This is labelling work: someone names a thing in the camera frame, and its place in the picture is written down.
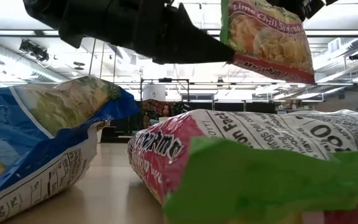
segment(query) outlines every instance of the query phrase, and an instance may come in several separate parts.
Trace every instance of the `plastic packaging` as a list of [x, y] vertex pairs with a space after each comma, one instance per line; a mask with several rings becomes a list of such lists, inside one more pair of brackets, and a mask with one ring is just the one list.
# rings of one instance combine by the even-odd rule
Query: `plastic packaging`
[[96, 130], [139, 112], [112, 83], [0, 88], [0, 222], [65, 190], [96, 155]]
[[233, 64], [289, 82], [314, 83], [313, 62], [296, 14], [265, 0], [222, 0], [221, 41]]
[[139, 131], [128, 155], [169, 224], [358, 223], [353, 111], [194, 110]]

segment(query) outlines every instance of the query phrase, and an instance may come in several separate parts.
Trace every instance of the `white wall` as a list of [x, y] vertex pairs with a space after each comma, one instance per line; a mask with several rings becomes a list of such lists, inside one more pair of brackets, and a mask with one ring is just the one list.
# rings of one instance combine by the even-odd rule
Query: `white wall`
[[343, 100], [339, 100], [337, 93], [329, 98], [326, 98], [325, 100], [325, 102], [318, 103], [315, 106], [317, 111], [333, 112], [343, 109], [357, 111], [358, 89], [354, 89], [353, 91], [346, 91], [345, 98]]

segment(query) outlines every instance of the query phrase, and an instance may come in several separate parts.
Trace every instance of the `food image on bag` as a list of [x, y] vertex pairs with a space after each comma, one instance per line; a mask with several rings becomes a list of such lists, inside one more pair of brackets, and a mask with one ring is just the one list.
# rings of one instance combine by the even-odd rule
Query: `food image on bag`
[[0, 222], [75, 184], [96, 132], [138, 112], [130, 93], [91, 76], [0, 88]]
[[221, 41], [233, 64], [288, 82], [314, 83], [313, 62], [296, 14], [265, 0], [222, 0]]
[[139, 131], [132, 168], [169, 224], [358, 223], [358, 113], [194, 110]]

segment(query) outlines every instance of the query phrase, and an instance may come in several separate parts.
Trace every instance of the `ceiling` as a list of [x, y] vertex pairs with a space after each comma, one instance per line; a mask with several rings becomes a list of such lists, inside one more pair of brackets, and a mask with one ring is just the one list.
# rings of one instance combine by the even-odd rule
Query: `ceiling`
[[[195, 26], [204, 29], [220, 29], [221, 9], [219, 0], [181, 0], [175, 1], [174, 5], [178, 5], [179, 2], [185, 5]], [[305, 29], [358, 29], [358, 0], [339, 0], [337, 3], [320, 10], [312, 19], [304, 23], [304, 27]], [[0, 0], [0, 30], [8, 29], [49, 30], [50, 27], [29, 17], [24, 10], [22, 0]], [[120, 54], [117, 57], [112, 47], [93, 38], [84, 38], [79, 49], [75, 49], [59, 38], [53, 37], [0, 37], [0, 46], [2, 49], [14, 52], [18, 57], [37, 63], [35, 58], [30, 55], [23, 55], [19, 50], [23, 39], [28, 39], [34, 44], [48, 49], [51, 59], [47, 63], [39, 63], [39, 66], [46, 67], [46, 69], [69, 79], [91, 74], [110, 81], [114, 79], [116, 82], [139, 82], [141, 76], [143, 78], [189, 78], [192, 82], [216, 82], [218, 78], [224, 78], [225, 82], [273, 81], [257, 73], [225, 63], [157, 65], [150, 59], [141, 57], [141, 55], [124, 48], [119, 48]], [[312, 55], [318, 58], [319, 55], [327, 51], [328, 43], [332, 40], [334, 39], [309, 38]], [[84, 70], [75, 70], [74, 62], [84, 63]], [[318, 72], [327, 77], [344, 70], [344, 66], [344, 58], [338, 57], [330, 60], [329, 65], [323, 66], [324, 70], [321, 69]]]

